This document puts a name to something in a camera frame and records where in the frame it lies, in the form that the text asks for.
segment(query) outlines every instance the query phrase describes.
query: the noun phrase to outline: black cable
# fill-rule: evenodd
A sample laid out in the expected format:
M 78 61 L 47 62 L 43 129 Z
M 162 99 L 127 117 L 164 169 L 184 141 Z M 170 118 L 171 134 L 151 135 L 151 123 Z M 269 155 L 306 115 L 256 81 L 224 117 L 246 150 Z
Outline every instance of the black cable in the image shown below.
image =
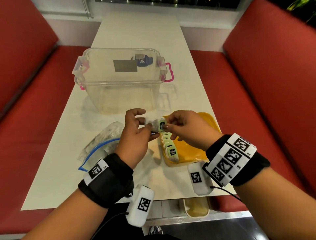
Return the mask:
M 92 240 L 92 239 L 97 235 L 97 233 L 104 227 L 105 224 L 107 224 L 107 223 L 108 223 L 110 220 L 112 220 L 113 218 L 115 218 L 115 217 L 117 217 L 117 216 L 119 216 L 119 215 L 122 215 L 122 214 L 128 215 L 129 213 L 128 213 L 128 212 L 121 212 L 121 213 L 119 213 L 119 214 L 114 215 L 113 217 L 110 217 L 104 224 L 102 224 L 101 227 L 99 227 L 99 229 L 93 234 L 93 236 L 91 237 L 90 240 Z
M 242 202 L 242 200 L 241 200 L 239 197 L 235 196 L 234 194 L 230 193 L 229 191 L 227 191 L 227 190 L 224 189 L 224 188 L 221 188 L 221 187 L 214 187 L 214 186 L 210 186 L 210 188 L 217 188 L 217 189 L 223 190 L 223 191 L 229 193 L 230 195 L 232 195 L 234 198 L 236 198 L 236 199 L 238 199 L 239 201 Z

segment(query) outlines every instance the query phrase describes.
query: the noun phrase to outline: red seat cushion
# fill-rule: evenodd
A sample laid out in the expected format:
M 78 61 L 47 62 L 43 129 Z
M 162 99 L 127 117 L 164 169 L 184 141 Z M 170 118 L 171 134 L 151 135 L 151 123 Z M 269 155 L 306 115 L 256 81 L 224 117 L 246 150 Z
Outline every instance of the red seat cushion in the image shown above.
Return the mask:
M 266 0 L 254 0 L 224 49 L 316 191 L 316 30 Z
M 58 41 L 31 0 L 1 1 L 0 113 Z
M 26 233 L 52 209 L 20 211 L 74 86 L 86 47 L 60 46 L 0 123 L 0 234 Z
M 302 188 L 285 155 L 277 145 L 268 127 L 252 103 L 223 53 L 191 51 L 195 66 L 202 80 L 221 131 L 234 132 L 257 146 L 271 167 L 287 180 Z M 232 196 L 212 197 L 217 210 L 235 212 L 246 210 L 243 203 Z

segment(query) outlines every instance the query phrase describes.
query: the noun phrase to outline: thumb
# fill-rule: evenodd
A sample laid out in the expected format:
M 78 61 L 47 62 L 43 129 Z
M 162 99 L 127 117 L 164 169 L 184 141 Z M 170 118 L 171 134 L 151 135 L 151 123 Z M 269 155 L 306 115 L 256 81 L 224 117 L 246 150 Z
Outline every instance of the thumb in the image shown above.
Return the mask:
M 141 128 L 141 132 L 139 133 L 142 137 L 146 138 L 149 141 L 150 134 L 151 134 L 151 124 L 145 125 L 145 127 Z
M 181 126 L 178 126 L 178 125 L 174 125 L 174 124 L 171 124 L 171 123 L 167 123 L 164 125 L 164 128 L 163 128 L 166 132 L 171 132 L 171 133 L 174 133 L 176 134 L 177 136 L 181 135 Z

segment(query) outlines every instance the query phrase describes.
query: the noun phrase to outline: black wristband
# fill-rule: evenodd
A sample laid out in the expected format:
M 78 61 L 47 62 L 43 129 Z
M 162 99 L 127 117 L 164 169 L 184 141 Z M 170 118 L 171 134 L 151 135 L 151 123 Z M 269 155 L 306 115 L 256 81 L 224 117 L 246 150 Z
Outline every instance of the black wristband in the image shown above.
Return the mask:
M 109 208 L 132 192 L 133 170 L 116 153 L 108 155 L 104 161 L 108 167 L 88 185 L 82 180 L 78 188 L 96 204 Z
M 212 159 L 216 156 L 216 154 L 220 151 L 220 149 L 224 146 L 227 140 L 231 137 L 231 135 L 224 135 L 220 139 L 218 139 L 209 149 L 206 150 L 207 158 L 212 161 Z M 260 171 L 269 167 L 270 162 L 260 153 L 255 152 L 253 157 L 248 161 L 248 163 L 240 170 L 240 172 L 230 181 L 230 184 L 233 186 L 240 186 L 249 180 L 251 180 L 254 176 L 256 176 Z

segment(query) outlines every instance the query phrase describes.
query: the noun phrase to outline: wristband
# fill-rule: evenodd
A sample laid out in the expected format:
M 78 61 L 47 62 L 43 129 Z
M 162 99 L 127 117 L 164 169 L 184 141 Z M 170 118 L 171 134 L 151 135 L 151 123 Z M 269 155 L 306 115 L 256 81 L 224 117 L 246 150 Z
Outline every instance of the wristband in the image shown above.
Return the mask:
M 257 152 L 257 148 L 238 134 L 224 135 L 206 151 L 210 160 L 202 169 L 220 186 L 229 182 L 233 186 L 242 185 L 270 162 Z
M 100 159 L 83 177 L 78 188 L 89 199 L 109 208 L 122 197 L 132 196 L 133 170 L 116 153 Z

